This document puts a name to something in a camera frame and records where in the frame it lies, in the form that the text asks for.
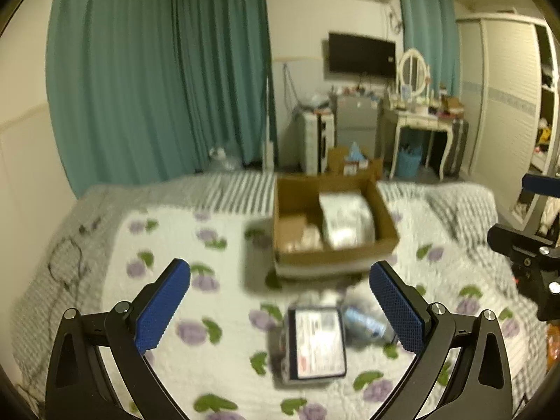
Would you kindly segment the dark tissue pack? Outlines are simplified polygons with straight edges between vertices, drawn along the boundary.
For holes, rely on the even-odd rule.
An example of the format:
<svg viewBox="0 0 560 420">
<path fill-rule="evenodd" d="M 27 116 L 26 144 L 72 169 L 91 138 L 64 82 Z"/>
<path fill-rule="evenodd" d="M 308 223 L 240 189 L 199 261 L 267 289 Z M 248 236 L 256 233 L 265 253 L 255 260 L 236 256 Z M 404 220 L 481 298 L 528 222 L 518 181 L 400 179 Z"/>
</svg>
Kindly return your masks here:
<svg viewBox="0 0 560 420">
<path fill-rule="evenodd" d="M 281 380 L 287 384 L 322 384 L 347 375 L 344 324 L 337 306 L 291 306 L 281 343 Z"/>
</svg>

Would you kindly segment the white wardrobe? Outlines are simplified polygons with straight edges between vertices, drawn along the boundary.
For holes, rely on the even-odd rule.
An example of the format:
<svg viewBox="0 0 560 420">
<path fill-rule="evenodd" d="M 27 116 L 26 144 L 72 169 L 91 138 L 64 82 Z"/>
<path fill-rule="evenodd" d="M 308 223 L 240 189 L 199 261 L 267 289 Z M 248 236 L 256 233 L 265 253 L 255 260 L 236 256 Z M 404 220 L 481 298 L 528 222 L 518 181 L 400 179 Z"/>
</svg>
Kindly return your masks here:
<svg viewBox="0 0 560 420">
<path fill-rule="evenodd" d="M 460 174 L 493 192 L 508 224 L 536 231 L 546 199 L 523 188 L 522 178 L 555 170 L 559 57 L 552 31 L 543 20 L 499 12 L 467 15 L 457 26 L 469 124 Z"/>
</svg>

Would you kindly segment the blue waste basket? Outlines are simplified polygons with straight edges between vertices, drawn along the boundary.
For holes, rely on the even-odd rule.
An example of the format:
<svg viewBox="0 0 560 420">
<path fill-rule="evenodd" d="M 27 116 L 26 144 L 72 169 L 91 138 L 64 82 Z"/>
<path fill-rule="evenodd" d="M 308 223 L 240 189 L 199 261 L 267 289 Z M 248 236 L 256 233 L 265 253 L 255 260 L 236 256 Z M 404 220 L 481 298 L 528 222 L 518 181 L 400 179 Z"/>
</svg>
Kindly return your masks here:
<svg viewBox="0 0 560 420">
<path fill-rule="evenodd" d="M 422 159 L 420 145 L 404 145 L 397 157 L 396 176 L 400 179 L 410 179 L 417 175 Z"/>
</svg>

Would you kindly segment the clear plastic wrapped item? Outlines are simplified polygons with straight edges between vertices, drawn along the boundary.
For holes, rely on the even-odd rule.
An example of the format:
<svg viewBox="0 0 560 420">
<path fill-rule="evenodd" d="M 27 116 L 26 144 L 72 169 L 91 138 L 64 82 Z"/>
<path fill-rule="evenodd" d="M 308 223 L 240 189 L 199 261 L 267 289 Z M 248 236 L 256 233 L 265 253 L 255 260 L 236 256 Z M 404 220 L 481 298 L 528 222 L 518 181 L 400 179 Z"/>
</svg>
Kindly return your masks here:
<svg viewBox="0 0 560 420">
<path fill-rule="evenodd" d="M 357 345 L 396 344 L 398 336 L 387 321 L 377 318 L 372 312 L 357 305 L 342 307 L 344 328 L 350 341 Z"/>
</svg>

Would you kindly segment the white dressing table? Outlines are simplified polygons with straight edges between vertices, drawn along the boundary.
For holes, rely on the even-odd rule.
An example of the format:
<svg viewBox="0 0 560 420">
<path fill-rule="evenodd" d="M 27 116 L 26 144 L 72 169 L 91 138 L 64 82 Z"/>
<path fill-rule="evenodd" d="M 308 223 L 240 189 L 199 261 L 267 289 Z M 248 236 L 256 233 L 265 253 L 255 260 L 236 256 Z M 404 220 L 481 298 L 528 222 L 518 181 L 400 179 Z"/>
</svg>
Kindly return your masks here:
<svg viewBox="0 0 560 420">
<path fill-rule="evenodd" d="M 380 125 L 380 154 L 383 158 L 390 146 L 388 127 L 393 126 L 390 179 L 397 177 L 398 152 L 404 145 L 420 145 L 420 166 L 428 168 L 432 161 L 435 162 L 434 170 L 440 181 L 459 175 L 469 132 L 469 125 L 464 119 L 390 109 L 388 103 L 384 103 Z"/>
</svg>

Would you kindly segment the white oval vanity mirror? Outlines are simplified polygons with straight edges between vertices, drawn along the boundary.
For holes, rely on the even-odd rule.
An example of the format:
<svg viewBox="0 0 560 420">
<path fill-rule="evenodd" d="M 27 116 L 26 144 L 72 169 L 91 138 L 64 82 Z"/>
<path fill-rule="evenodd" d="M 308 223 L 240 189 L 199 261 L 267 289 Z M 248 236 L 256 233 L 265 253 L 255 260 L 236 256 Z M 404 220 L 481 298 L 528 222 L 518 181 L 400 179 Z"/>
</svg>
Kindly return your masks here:
<svg viewBox="0 0 560 420">
<path fill-rule="evenodd" d="M 430 80 L 429 65 L 416 48 L 409 48 L 401 56 L 397 68 L 398 90 L 405 98 L 416 99 L 426 91 Z"/>
</svg>

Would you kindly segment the grey plastic parcel bag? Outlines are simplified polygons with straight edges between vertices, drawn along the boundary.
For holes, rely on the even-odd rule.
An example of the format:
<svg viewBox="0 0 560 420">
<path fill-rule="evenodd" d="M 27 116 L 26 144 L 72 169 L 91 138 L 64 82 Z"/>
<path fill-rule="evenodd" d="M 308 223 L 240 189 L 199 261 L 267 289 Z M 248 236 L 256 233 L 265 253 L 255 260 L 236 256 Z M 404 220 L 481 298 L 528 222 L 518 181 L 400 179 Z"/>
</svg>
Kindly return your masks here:
<svg viewBox="0 0 560 420">
<path fill-rule="evenodd" d="M 352 249 L 375 241 L 373 213 L 358 191 L 321 192 L 319 204 L 323 237 L 332 249 Z"/>
</svg>

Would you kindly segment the grey mini fridge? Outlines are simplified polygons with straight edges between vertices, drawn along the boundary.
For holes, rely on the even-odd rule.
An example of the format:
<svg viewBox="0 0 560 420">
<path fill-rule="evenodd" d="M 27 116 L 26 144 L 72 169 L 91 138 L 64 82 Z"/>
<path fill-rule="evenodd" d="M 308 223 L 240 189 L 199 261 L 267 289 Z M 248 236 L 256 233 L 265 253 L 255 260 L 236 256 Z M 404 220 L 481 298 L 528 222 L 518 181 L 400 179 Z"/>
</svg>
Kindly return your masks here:
<svg viewBox="0 0 560 420">
<path fill-rule="evenodd" d="M 376 155 L 379 105 L 370 97 L 338 95 L 333 99 L 336 143 L 356 143 L 373 158 Z"/>
</svg>

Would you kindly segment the teal right curtain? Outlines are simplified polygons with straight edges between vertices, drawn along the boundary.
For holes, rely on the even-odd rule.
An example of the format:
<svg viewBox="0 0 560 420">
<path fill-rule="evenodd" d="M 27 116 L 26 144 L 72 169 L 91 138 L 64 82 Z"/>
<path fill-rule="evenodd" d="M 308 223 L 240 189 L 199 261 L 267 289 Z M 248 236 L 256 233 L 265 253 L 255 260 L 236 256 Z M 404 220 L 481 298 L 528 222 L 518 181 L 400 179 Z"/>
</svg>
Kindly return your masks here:
<svg viewBox="0 0 560 420">
<path fill-rule="evenodd" d="M 454 0 L 400 0 L 404 48 L 420 51 L 431 69 L 432 86 L 460 92 L 460 36 Z"/>
</svg>

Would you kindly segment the teal curtain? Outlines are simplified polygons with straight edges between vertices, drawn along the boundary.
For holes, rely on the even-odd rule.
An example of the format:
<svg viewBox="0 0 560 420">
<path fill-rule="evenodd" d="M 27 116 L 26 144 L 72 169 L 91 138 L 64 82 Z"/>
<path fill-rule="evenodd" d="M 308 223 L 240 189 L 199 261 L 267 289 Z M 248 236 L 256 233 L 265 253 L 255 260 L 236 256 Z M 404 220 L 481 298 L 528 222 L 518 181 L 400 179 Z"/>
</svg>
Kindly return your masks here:
<svg viewBox="0 0 560 420">
<path fill-rule="evenodd" d="M 454 0 L 400 0 L 404 48 L 420 51 L 431 69 L 432 86 L 460 92 L 460 36 Z"/>
<path fill-rule="evenodd" d="M 53 0 L 49 111 L 76 195 L 259 161 L 275 132 L 266 0 Z"/>
</svg>

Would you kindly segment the clear water jug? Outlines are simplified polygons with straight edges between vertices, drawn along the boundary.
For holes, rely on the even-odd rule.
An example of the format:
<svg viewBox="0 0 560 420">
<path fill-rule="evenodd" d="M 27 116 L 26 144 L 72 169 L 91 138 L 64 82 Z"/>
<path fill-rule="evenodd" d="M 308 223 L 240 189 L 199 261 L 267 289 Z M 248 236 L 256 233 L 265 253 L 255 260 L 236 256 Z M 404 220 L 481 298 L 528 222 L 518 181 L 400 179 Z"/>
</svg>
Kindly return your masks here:
<svg viewBox="0 0 560 420">
<path fill-rule="evenodd" d="M 230 173 L 243 169 L 241 157 L 224 147 L 213 147 L 209 151 L 208 171 L 215 173 Z"/>
</svg>

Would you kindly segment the brown floor cardboard box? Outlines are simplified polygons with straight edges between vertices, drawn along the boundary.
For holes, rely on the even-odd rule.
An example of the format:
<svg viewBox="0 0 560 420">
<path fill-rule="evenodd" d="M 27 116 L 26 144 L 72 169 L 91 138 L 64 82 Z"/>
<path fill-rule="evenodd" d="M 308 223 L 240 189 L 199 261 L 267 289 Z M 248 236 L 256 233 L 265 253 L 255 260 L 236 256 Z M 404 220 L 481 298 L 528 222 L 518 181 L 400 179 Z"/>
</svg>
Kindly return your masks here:
<svg viewBox="0 0 560 420">
<path fill-rule="evenodd" d="M 335 146 L 328 150 L 327 172 L 332 175 L 383 177 L 383 161 L 373 158 L 364 147 L 353 142 L 350 146 Z"/>
</svg>

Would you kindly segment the open cardboard box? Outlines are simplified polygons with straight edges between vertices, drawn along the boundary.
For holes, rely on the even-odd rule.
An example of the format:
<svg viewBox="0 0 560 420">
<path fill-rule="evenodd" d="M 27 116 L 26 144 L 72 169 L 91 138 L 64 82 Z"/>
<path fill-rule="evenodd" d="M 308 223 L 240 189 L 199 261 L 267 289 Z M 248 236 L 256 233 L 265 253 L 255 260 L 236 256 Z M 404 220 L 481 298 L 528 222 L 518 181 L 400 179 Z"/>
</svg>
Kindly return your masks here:
<svg viewBox="0 0 560 420">
<path fill-rule="evenodd" d="M 273 257 L 281 278 L 363 273 L 400 241 L 377 175 L 292 175 L 276 180 Z"/>
</svg>

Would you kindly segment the white drawer cabinet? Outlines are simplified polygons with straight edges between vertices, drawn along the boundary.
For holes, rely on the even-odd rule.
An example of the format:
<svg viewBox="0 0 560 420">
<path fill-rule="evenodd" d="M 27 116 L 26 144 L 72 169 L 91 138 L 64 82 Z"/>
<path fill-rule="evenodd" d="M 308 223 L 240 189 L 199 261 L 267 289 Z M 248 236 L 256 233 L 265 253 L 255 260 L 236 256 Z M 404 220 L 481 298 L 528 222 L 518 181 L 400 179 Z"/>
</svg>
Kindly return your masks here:
<svg viewBox="0 0 560 420">
<path fill-rule="evenodd" d="M 328 168 L 328 151 L 335 145 L 335 116 L 329 110 L 300 111 L 296 115 L 299 165 L 306 175 L 321 175 Z"/>
</svg>

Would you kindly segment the teal left curtain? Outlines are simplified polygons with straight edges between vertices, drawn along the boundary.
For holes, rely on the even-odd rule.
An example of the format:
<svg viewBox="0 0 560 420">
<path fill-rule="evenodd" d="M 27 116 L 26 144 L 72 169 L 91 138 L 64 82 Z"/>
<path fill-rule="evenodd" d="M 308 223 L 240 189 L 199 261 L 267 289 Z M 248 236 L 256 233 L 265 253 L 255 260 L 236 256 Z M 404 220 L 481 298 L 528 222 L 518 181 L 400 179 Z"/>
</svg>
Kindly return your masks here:
<svg viewBox="0 0 560 420">
<path fill-rule="evenodd" d="M 275 132 L 266 0 L 53 0 L 49 111 L 76 195 L 259 161 Z"/>
</svg>

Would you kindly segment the black wall television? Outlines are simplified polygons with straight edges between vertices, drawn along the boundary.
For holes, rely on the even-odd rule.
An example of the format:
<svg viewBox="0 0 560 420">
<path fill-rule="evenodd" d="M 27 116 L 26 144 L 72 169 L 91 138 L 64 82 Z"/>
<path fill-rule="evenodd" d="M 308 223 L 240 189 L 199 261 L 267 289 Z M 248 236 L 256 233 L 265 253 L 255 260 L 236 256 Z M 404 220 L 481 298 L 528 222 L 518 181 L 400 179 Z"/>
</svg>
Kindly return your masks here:
<svg viewBox="0 0 560 420">
<path fill-rule="evenodd" d="M 396 44 L 377 38 L 328 33 L 328 67 L 333 73 L 396 78 Z"/>
</svg>

